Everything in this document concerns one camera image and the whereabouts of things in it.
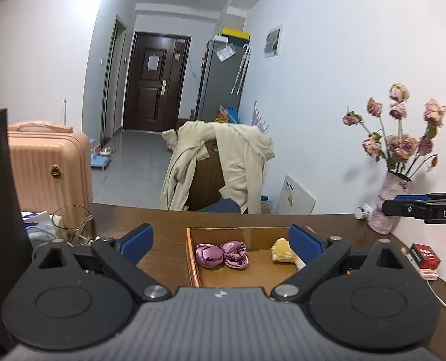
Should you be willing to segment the beige jacket on chair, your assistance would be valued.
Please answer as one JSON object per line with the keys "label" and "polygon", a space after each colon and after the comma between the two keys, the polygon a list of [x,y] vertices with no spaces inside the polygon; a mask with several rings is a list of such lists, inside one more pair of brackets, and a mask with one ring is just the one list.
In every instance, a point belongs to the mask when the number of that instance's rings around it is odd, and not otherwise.
{"label": "beige jacket on chair", "polygon": [[272,140],[257,126],[185,122],[177,131],[162,132],[162,138],[172,151],[160,194],[162,209],[184,209],[197,163],[210,157],[206,143],[215,140],[224,179],[220,196],[233,200],[243,213],[261,213],[266,165],[275,154]]}

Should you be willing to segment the pink textured vase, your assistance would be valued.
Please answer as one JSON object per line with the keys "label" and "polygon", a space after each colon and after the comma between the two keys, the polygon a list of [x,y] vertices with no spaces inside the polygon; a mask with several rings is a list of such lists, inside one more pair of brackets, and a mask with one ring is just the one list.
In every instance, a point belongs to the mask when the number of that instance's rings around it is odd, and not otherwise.
{"label": "pink textured vase", "polygon": [[399,215],[394,199],[400,195],[409,195],[412,185],[413,182],[408,177],[391,172],[386,174],[376,196],[376,207],[367,220],[372,231],[388,235],[393,230]]}

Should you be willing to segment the brown wooden chair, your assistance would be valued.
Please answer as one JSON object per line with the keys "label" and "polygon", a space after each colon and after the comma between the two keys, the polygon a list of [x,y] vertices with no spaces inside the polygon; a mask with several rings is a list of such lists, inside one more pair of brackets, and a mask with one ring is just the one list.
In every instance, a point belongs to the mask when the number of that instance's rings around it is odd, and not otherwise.
{"label": "brown wooden chair", "polygon": [[220,189],[225,185],[216,140],[206,141],[208,157],[197,161],[193,182],[185,205],[191,212],[240,214],[240,206],[224,199]]}

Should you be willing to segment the red cigarette box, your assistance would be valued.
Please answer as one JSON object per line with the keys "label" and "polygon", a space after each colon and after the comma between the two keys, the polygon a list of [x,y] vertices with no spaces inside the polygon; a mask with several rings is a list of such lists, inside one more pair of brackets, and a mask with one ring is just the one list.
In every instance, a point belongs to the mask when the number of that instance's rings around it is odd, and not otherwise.
{"label": "red cigarette box", "polygon": [[441,260],[428,245],[412,244],[407,257],[423,279],[429,281],[438,279],[437,268]]}

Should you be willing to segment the clear glass jar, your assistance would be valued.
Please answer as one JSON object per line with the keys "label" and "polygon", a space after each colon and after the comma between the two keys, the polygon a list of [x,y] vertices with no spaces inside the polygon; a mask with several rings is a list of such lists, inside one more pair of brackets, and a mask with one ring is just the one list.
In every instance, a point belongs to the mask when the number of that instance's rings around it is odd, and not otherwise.
{"label": "clear glass jar", "polygon": [[95,238],[94,215],[85,207],[68,205],[52,214],[58,236],[72,245],[88,245]]}

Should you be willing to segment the pink ribbed suitcase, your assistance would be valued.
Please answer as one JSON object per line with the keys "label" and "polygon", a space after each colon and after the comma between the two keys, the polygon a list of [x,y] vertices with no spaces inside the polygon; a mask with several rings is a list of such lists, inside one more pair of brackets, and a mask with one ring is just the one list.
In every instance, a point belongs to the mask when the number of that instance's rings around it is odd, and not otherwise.
{"label": "pink ribbed suitcase", "polygon": [[71,126],[19,122],[7,126],[11,166],[20,209],[54,214],[68,205],[90,209],[91,145]]}

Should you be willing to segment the yellow box on refrigerator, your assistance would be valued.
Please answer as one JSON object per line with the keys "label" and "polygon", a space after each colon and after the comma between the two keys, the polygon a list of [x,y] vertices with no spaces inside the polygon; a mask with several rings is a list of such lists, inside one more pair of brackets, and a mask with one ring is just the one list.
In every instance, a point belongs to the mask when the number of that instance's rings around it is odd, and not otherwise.
{"label": "yellow box on refrigerator", "polygon": [[250,33],[243,32],[241,30],[237,29],[231,29],[224,27],[222,30],[220,30],[220,35],[225,36],[227,38],[233,37],[233,38],[239,38],[243,40],[249,40],[251,38]]}

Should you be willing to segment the dried pink roses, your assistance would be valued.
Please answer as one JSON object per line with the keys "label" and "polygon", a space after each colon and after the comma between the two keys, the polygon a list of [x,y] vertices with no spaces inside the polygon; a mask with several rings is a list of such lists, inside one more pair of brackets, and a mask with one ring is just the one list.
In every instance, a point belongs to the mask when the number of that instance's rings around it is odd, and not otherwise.
{"label": "dried pink roses", "polygon": [[396,122],[395,133],[389,133],[383,121],[385,107],[382,102],[369,98],[366,113],[376,119],[376,130],[367,127],[363,116],[348,109],[342,118],[346,126],[360,126],[366,132],[363,139],[363,151],[374,161],[383,160],[387,171],[403,180],[410,181],[423,166],[434,169],[438,164],[438,154],[434,152],[434,139],[443,127],[446,105],[429,99],[423,111],[425,129],[421,136],[414,137],[404,130],[403,121],[407,118],[407,103],[411,95],[403,83],[394,83],[389,88],[388,114]]}

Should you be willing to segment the dark brown entrance door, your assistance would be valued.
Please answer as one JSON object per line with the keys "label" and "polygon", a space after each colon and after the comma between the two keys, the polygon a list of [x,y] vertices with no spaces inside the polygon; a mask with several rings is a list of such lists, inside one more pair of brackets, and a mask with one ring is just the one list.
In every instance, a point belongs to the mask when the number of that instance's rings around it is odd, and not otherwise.
{"label": "dark brown entrance door", "polygon": [[176,128],[189,47],[187,36],[135,34],[126,83],[123,130],[162,132]]}

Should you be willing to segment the white board against wall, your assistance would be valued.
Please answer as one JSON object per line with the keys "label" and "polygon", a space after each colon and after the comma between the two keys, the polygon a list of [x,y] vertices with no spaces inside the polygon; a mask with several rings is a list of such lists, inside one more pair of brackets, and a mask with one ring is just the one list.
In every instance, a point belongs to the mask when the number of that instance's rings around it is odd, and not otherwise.
{"label": "white board against wall", "polygon": [[316,199],[291,176],[284,179],[275,214],[312,214]]}

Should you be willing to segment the yellow plush toy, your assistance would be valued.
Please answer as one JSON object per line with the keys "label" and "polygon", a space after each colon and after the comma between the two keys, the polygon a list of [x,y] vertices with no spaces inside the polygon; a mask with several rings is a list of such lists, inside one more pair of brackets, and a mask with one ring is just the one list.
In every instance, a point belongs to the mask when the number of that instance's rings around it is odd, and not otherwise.
{"label": "yellow plush toy", "polygon": [[273,243],[271,258],[274,262],[294,264],[297,270],[301,270],[306,266],[303,260],[292,250],[289,241],[285,238],[279,238]]}

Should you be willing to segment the orange cardboard box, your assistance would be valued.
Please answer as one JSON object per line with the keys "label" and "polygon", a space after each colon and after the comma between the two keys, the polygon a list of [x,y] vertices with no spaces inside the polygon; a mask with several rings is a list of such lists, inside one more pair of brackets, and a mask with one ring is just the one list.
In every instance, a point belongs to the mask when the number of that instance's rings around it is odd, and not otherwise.
{"label": "orange cardboard box", "polygon": [[304,268],[288,227],[189,228],[186,255],[196,288],[271,290]]}

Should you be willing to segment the small white bottle by vase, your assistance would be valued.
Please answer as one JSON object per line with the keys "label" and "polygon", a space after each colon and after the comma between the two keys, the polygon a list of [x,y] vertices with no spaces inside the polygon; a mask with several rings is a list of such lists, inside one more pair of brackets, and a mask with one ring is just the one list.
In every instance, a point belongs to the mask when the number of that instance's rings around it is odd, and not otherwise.
{"label": "small white bottle by vase", "polygon": [[354,211],[354,216],[357,220],[366,220],[372,215],[373,208],[368,203],[364,203],[361,206],[357,206]]}

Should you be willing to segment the white umbrella on refrigerator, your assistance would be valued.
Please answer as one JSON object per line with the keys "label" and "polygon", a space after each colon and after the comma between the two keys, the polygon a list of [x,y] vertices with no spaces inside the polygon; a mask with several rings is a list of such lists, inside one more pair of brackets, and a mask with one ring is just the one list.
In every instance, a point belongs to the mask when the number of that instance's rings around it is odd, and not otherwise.
{"label": "white umbrella on refrigerator", "polygon": [[244,49],[244,53],[242,55],[242,58],[241,58],[241,61],[239,64],[239,71],[237,72],[237,75],[235,77],[233,87],[230,91],[230,94],[240,94],[244,79],[246,77],[247,66],[249,64],[249,59],[250,59],[250,55],[251,55],[251,46],[249,44],[245,44],[243,46],[243,49]]}

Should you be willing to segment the white electrical panel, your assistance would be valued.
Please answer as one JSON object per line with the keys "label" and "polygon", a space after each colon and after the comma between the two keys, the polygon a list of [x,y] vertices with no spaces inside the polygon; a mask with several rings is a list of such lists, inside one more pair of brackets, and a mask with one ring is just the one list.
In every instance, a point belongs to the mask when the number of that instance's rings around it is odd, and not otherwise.
{"label": "white electrical panel", "polygon": [[271,29],[265,39],[264,57],[270,58],[279,54],[283,25]]}

